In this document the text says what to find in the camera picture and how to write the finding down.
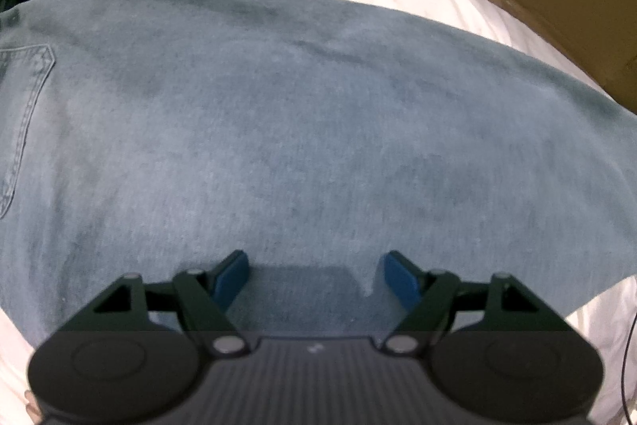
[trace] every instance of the finger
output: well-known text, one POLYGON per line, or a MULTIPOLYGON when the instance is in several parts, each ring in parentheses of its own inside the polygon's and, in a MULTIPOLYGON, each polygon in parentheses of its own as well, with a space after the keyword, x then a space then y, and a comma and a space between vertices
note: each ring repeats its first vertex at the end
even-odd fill
POLYGON ((42 414, 37 412, 34 407, 31 407, 31 404, 27 405, 26 410, 29 418, 31 418, 31 421, 33 421, 35 425, 38 425, 42 421, 42 414))
POLYGON ((39 405, 37 404, 36 397, 31 391, 25 391, 24 392, 24 397, 27 399, 27 402, 29 402, 29 404, 31 404, 31 407, 35 408, 35 410, 37 412, 42 414, 41 411, 39 410, 39 405))

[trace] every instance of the light blue denim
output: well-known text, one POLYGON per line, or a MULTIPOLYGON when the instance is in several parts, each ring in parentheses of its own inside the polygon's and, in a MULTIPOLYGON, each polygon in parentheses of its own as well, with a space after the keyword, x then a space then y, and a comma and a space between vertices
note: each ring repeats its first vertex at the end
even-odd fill
POLYGON ((0 49, 0 306, 35 347, 234 249, 264 333, 389 330, 392 249, 562 315, 637 272, 637 117, 504 45, 339 0, 33 0, 0 49))

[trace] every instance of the white bedsheet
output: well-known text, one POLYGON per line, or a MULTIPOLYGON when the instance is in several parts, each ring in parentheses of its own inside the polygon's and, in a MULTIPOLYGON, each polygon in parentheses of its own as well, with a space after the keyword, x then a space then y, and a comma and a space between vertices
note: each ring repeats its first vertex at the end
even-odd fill
MULTIPOLYGON (((350 0, 401 10, 465 29, 560 69, 604 93, 584 72, 527 26, 486 0, 350 0)), ((606 424, 620 410, 619 376, 630 321, 637 311, 637 278, 631 276, 590 301, 567 318, 592 342, 604 359, 604 385, 589 415, 606 424)), ((0 425, 28 425, 25 412, 26 368, 33 348, 0 309, 0 425)), ((631 348, 626 387, 637 382, 637 346, 631 348)))

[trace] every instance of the screw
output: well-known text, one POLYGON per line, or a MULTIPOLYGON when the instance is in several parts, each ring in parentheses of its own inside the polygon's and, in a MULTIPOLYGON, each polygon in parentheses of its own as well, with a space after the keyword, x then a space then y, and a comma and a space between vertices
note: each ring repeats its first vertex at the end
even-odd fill
POLYGON ((229 355, 232 353, 238 353, 245 348, 245 341, 236 335, 224 335, 222 337, 217 337, 214 342, 212 342, 212 347, 219 353, 229 355))
POLYGON ((411 353, 418 347, 418 341, 409 335, 394 335, 387 340, 385 346, 393 353, 411 353))

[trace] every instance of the denim pocket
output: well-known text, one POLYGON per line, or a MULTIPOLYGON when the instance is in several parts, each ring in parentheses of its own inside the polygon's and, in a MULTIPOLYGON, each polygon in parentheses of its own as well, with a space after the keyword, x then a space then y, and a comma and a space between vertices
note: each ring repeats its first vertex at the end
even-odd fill
POLYGON ((31 114, 54 63, 48 45, 0 49, 0 218, 14 198, 31 114))

